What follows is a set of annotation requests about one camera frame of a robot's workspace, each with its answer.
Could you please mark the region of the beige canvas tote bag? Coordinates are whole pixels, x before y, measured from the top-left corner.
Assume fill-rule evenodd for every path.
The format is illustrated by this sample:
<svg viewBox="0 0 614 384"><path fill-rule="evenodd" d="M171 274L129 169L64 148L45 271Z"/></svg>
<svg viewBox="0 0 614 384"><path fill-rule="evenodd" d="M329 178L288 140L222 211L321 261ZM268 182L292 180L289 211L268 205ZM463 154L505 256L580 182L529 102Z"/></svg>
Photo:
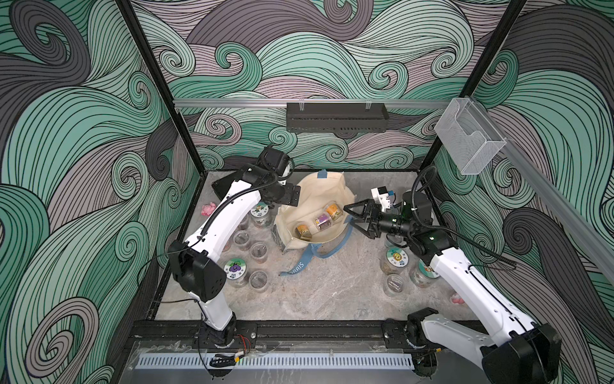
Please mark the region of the beige canvas tote bag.
<svg viewBox="0 0 614 384"><path fill-rule="evenodd" d="M308 174L298 184L297 206L280 206L273 223L273 240L281 252L299 250L296 265L279 275L297 275L314 258L327 259L338 252L351 235L351 218L343 211L356 202L346 184L345 174L318 171Z"/></svg>

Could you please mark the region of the purple white label jar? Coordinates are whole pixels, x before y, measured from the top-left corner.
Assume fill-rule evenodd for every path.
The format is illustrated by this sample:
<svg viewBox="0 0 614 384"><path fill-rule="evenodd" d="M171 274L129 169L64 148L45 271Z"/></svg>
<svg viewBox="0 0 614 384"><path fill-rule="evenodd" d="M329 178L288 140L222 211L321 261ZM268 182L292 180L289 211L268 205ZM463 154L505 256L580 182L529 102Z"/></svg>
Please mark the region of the purple white label jar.
<svg viewBox="0 0 614 384"><path fill-rule="evenodd" d="M314 219L314 224L319 231L330 228L333 225L333 222L334 221L326 212L320 214L318 217L316 217L316 219Z"/></svg>

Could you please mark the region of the teal sunflower lid jar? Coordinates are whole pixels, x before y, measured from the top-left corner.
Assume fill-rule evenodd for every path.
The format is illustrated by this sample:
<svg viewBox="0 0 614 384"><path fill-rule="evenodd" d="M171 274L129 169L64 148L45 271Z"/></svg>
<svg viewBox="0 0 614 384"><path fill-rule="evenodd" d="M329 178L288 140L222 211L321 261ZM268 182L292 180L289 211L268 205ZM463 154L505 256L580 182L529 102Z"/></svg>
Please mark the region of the teal sunflower lid jar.
<svg viewBox="0 0 614 384"><path fill-rule="evenodd" d="M401 248L393 246L385 251L380 260L380 269L386 275L400 274L409 264L408 254Z"/></svg>

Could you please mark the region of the clear plastic seed jar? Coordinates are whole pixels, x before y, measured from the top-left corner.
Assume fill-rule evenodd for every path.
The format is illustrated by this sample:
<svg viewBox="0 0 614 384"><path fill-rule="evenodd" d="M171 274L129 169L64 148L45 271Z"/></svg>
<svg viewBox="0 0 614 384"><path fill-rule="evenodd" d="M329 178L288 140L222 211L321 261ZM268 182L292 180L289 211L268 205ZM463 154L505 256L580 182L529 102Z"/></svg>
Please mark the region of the clear plastic seed jar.
<svg viewBox="0 0 614 384"><path fill-rule="evenodd" d="M254 262L263 264L268 259L268 246L263 242L256 242L249 249L249 254Z"/></svg>

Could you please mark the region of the clear teal rim jar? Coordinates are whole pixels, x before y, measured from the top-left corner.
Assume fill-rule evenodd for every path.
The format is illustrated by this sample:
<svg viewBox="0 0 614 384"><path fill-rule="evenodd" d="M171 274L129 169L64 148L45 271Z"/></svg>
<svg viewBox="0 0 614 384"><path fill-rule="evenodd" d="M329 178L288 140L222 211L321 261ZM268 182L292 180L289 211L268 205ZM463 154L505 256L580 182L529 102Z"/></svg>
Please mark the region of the clear teal rim jar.
<svg viewBox="0 0 614 384"><path fill-rule="evenodd" d="M422 260L419 260L409 272L409 278L417 287L428 288L440 278L440 275L432 267L425 265Z"/></svg>

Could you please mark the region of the teal bee label jar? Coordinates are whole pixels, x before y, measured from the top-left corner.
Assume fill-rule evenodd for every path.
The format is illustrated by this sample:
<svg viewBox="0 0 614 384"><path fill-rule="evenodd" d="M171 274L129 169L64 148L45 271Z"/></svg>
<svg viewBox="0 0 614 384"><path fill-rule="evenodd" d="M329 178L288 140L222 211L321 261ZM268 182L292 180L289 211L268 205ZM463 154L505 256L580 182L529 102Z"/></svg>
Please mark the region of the teal bee label jar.
<svg viewBox="0 0 614 384"><path fill-rule="evenodd" d="M257 293L265 292L270 283L269 275L264 270L253 271L249 277L249 286Z"/></svg>

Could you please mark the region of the purple eggplant label jar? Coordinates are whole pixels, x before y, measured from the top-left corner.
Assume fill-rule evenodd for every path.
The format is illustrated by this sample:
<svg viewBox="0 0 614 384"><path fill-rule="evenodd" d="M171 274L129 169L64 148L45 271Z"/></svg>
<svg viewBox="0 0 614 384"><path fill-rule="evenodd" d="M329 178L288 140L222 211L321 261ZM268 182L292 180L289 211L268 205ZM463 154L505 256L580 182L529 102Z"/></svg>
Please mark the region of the purple eggplant label jar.
<svg viewBox="0 0 614 384"><path fill-rule="evenodd" d="M224 271L230 286L241 287L249 282L249 271L244 259L229 259L224 265Z"/></svg>

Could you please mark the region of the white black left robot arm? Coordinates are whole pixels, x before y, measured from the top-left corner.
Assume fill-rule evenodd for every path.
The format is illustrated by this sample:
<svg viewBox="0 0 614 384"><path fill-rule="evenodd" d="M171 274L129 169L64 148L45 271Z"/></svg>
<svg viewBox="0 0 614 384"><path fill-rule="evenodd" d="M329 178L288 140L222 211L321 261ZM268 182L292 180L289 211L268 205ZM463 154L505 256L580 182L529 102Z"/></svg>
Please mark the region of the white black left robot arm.
<svg viewBox="0 0 614 384"><path fill-rule="evenodd" d="M222 292L225 271L218 264L238 224L261 201L297 206L300 189L286 184L292 165L276 170L248 165L225 177L226 194L213 214L185 241L171 244L168 255L174 280L199 305L207 326L225 332L233 319Z"/></svg>

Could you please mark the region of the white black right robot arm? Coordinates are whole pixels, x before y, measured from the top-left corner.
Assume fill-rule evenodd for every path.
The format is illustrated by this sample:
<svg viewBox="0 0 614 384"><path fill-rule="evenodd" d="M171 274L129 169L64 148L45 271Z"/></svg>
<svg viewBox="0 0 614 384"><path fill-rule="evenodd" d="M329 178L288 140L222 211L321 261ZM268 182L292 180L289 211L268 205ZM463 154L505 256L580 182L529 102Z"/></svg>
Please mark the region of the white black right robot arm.
<svg viewBox="0 0 614 384"><path fill-rule="evenodd" d="M492 383L551 383L558 376L562 340L512 304L457 246L457 235L433 225L426 206L405 205L403 214L382 211L372 199L344 207L352 225L368 238L403 238L409 249L460 294L483 331L427 308L409 315L406 334L417 347L438 345L481 368Z"/></svg>

